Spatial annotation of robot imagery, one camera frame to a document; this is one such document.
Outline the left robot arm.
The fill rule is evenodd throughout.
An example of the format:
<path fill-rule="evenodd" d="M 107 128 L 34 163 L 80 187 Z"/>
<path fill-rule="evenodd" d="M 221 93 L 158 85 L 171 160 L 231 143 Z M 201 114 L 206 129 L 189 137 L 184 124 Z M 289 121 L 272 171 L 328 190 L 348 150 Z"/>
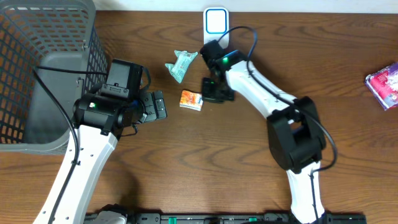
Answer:
<path fill-rule="evenodd" d="M 62 165 L 35 223 L 83 223 L 100 173 L 124 128 L 166 116 L 161 91 L 131 95 L 115 88 L 113 93 L 83 95 L 74 105 Z"/>

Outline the mint green snack packet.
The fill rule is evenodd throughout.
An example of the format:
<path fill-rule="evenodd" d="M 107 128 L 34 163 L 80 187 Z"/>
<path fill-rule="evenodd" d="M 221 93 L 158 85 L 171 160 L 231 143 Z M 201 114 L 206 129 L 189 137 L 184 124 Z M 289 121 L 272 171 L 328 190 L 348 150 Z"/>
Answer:
<path fill-rule="evenodd" d="M 181 83 L 184 79 L 184 76 L 190 64 L 194 61 L 195 57 L 198 55 L 198 52 L 190 53 L 187 52 L 186 50 L 184 51 L 174 50 L 174 54 L 177 57 L 177 61 L 174 64 L 166 63 L 165 67 L 168 69 L 171 76 L 173 76 L 178 83 Z"/>

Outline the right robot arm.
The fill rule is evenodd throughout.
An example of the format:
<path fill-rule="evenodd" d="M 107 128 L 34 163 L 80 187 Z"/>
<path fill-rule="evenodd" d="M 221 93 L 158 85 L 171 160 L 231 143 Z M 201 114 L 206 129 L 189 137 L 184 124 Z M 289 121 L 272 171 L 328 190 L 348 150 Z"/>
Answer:
<path fill-rule="evenodd" d="M 287 173 L 295 221 L 321 221 L 325 209 L 318 173 L 326 130 L 314 102 L 284 92 L 260 74 L 247 56 L 238 50 L 227 53 L 217 40 L 207 42 L 200 55 L 212 74 L 202 81 L 203 100 L 224 103 L 234 101 L 239 93 L 263 115 L 271 155 Z"/>

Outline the purple red tissue pack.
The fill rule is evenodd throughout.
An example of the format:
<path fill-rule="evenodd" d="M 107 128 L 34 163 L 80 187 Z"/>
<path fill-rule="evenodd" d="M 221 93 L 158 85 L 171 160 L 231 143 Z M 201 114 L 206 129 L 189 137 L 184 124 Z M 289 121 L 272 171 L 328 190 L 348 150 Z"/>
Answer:
<path fill-rule="evenodd" d="M 384 110 L 397 107 L 397 62 L 368 75 L 364 84 Z"/>

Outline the small orange box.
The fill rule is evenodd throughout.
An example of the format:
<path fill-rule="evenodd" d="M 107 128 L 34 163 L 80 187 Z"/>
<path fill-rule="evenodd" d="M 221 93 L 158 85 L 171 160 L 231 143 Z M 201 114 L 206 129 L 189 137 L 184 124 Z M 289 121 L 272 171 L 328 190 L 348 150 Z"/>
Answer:
<path fill-rule="evenodd" d="M 201 111 L 203 106 L 202 94 L 194 93 L 188 90 L 183 90 L 180 97 L 179 105 L 182 108 Z"/>

